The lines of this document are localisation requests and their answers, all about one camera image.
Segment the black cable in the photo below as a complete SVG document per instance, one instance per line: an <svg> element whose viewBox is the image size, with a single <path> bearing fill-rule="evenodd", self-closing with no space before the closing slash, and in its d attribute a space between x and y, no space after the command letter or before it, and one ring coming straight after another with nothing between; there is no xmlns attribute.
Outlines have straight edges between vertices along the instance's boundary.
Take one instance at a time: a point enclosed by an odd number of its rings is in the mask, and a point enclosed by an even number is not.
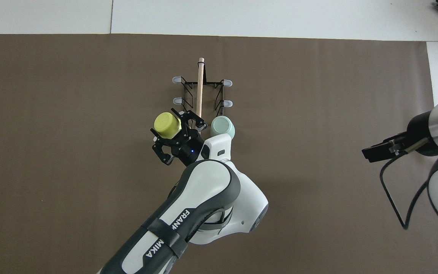
<svg viewBox="0 0 438 274"><path fill-rule="evenodd" d="M394 161L400 159L402 156L407 155L408 153L406 151L401 151L400 154L396 155L394 158L392 158L391 160L389 160L382 168L381 171L379 172L379 180L381 181L381 184L383 186L384 191L386 192L386 196L388 196L388 200L390 200L391 206L393 207L393 210L395 211L398 221L400 221L401 227L403 227L403 229L408 229L408 223L410 222L410 217L412 216L412 210L415 207L415 203L417 202L417 200L419 199L420 194L422 194L422 192L424 191L424 189L427 187L427 182L424 182L419 190L417 190L417 193L415 193L415 196L412 199L412 202L410 203L410 207L408 207L408 212L406 214L406 219L405 222L403 222L402 217L400 216L400 212L397 209L397 206L395 205L395 202L393 201L393 199L391 198L390 192L388 191L386 185L384 184L384 180L383 180L383 173L384 170L386 170L386 168L391 165Z"/></svg>

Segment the wooden dowel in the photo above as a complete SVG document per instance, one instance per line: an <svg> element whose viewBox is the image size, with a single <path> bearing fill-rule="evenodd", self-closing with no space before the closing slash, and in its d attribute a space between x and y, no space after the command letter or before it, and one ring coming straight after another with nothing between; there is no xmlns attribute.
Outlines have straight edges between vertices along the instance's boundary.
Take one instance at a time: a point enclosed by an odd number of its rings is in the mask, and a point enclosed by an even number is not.
<svg viewBox="0 0 438 274"><path fill-rule="evenodd" d="M196 114L202 116L202 86L204 85L204 58L198 59L197 104Z"/></svg>

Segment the robot cable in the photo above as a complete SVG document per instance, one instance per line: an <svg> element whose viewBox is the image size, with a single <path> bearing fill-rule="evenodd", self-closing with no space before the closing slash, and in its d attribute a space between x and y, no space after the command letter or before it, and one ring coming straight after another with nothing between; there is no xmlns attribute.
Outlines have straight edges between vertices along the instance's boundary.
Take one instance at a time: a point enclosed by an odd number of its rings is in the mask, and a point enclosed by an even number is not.
<svg viewBox="0 0 438 274"><path fill-rule="evenodd" d="M415 203L417 203L417 200L420 197L420 194L424 191L424 189L427 187L427 181L424 182L420 188L417 190L417 192L415 193L415 196L412 199L412 202L410 203L410 206L408 207L408 212L406 214L406 219L405 222L403 222L402 217L400 216L400 212L398 211L397 206L395 205L395 202L393 201L393 199L391 198L390 192L388 191L388 188L386 187L384 180L383 180L383 173L386 170L386 168L391 165L394 161L400 159L401 157L409 154L412 151L415 151L416 149L418 149L419 147L427 144L427 142L429 142L428 138L423 138L420 141L418 141L417 143L415 143L414 145L410 146L409 148L400 151L398 153L398 155L396 155L394 158L392 158L391 160L389 160L382 168L381 171L379 172L379 180L381 181L381 184L383 186L384 192L386 193L386 196L388 197L388 200L390 201L391 207L393 207L393 210L395 211L395 214L397 215L398 221L400 222L401 226L403 227L403 229L408 229L408 224L410 222L410 217L412 216L412 210L415 207Z"/></svg>

